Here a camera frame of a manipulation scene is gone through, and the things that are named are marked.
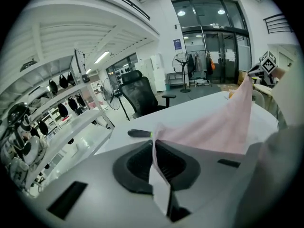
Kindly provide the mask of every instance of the doorway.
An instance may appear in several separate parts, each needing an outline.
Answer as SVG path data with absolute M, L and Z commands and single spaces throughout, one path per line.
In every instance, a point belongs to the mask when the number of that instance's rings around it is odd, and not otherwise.
M 212 59 L 215 70 L 211 77 L 213 83 L 232 84 L 237 82 L 238 64 L 236 40 L 234 33 L 206 31 L 204 32 L 207 64 Z

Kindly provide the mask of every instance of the fluorescent light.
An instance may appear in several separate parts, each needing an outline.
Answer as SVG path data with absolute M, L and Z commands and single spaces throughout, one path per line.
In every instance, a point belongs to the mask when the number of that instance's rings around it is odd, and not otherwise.
M 224 13 L 226 13 L 225 10 L 220 9 L 220 10 L 218 11 L 218 14 L 224 14 Z
M 108 55 L 110 52 L 105 51 L 94 63 L 99 63 L 101 59 L 103 59 L 106 55 Z
M 186 14 L 185 11 L 179 11 L 179 12 L 177 13 L 178 16 L 184 16 L 185 14 Z

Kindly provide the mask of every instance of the fan base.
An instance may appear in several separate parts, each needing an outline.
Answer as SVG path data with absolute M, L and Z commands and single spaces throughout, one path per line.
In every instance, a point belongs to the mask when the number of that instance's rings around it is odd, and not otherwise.
M 188 92 L 190 92 L 191 90 L 190 89 L 181 89 L 180 90 L 182 93 L 188 93 Z

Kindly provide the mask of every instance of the black slot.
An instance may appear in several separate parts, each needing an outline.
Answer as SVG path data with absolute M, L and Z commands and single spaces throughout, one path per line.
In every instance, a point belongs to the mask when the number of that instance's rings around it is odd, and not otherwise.
M 74 181 L 47 210 L 64 220 L 86 186 L 86 183 Z
M 228 165 L 228 166 L 231 166 L 231 167 L 235 167 L 235 168 L 238 168 L 239 165 L 241 164 L 240 162 L 230 161 L 230 160 L 226 160 L 226 159 L 220 159 L 218 161 L 218 163 L 221 163 L 223 165 Z

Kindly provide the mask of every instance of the gray floor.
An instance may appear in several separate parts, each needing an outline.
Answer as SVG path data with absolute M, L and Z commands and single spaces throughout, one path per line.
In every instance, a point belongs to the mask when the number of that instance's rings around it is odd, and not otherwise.
M 170 106 L 173 106 L 221 91 L 221 89 L 215 84 L 213 84 L 213 87 L 210 85 L 198 87 L 192 86 L 190 87 L 191 91 L 188 93 L 182 93 L 181 89 L 182 87 L 174 87 L 169 91 L 165 91 L 156 96 L 157 101 L 160 105 L 166 105 L 166 99 L 162 98 L 161 95 L 176 95 L 175 99 L 170 99 Z

